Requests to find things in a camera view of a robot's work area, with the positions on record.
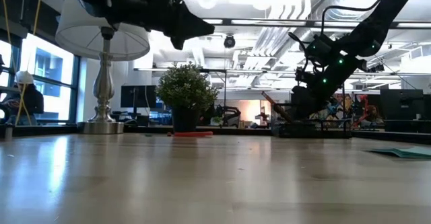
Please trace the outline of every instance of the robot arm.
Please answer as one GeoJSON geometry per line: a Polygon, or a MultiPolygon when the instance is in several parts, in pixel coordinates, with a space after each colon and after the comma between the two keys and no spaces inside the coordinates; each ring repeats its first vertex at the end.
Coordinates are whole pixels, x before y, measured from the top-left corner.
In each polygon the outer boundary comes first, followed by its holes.
{"type": "Polygon", "coordinates": [[[389,31],[389,26],[409,0],[380,0],[375,10],[352,31],[351,34],[332,41],[326,35],[315,35],[305,49],[306,58],[322,71],[305,72],[296,70],[296,80],[307,87],[292,89],[298,107],[288,114],[293,118],[306,118],[323,109],[327,100],[343,85],[356,69],[366,69],[366,61],[357,56],[369,57],[376,54],[389,31]]]}
{"type": "Polygon", "coordinates": [[[170,37],[176,49],[184,41],[214,33],[214,26],[193,15],[183,0],[80,0],[94,17],[105,17],[116,30],[120,23],[157,30],[170,37]]]}

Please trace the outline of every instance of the table lamp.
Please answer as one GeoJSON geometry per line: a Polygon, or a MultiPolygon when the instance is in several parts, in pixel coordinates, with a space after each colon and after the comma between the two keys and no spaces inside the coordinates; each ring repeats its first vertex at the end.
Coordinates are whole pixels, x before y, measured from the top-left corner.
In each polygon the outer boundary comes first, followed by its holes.
{"type": "Polygon", "coordinates": [[[132,61],[145,56],[150,51],[145,29],[120,24],[114,31],[105,18],[90,16],[78,0],[65,0],[55,40],[73,54],[100,59],[93,85],[93,95],[98,102],[94,108],[96,114],[87,122],[78,123],[80,131],[85,134],[123,133],[123,123],[110,117],[109,100],[114,96],[111,61],[132,61]]]}

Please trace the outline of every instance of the lamp stand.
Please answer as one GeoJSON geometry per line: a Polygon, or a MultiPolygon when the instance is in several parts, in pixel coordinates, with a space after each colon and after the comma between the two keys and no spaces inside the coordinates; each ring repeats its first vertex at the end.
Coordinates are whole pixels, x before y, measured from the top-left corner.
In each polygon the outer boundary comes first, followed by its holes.
{"type": "Polygon", "coordinates": [[[115,31],[109,27],[102,27],[103,52],[100,53],[100,68],[93,84],[93,95],[97,98],[96,114],[87,122],[78,123],[80,132],[84,134],[121,134],[124,131],[122,122],[115,122],[110,117],[109,100],[114,97],[114,83],[110,74],[112,55],[110,55],[110,41],[115,31]]]}

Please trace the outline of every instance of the green plant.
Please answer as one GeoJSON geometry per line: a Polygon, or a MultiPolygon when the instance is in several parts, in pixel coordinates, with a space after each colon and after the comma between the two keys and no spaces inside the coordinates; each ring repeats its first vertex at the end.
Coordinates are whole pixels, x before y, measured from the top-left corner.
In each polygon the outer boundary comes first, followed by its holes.
{"type": "Polygon", "coordinates": [[[175,63],[161,76],[157,88],[158,97],[173,108],[206,110],[217,94],[218,90],[192,64],[178,67],[175,63]]]}
{"type": "Polygon", "coordinates": [[[222,123],[222,118],[221,118],[221,117],[219,117],[219,116],[214,116],[214,117],[212,118],[212,120],[213,120],[213,122],[214,122],[214,123],[216,123],[216,124],[220,124],[220,123],[222,123]]]}

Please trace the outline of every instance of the silver lamp base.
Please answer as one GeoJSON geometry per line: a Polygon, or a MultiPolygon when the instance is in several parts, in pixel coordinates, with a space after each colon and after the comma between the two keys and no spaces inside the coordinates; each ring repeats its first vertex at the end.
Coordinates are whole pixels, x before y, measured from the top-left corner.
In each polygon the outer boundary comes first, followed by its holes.
{"type": "Polygon", "coordinates": [[[124,123],[122,122],[79,122],[78,130],[83,134],[107,135],[123,134],[124,123]]]}

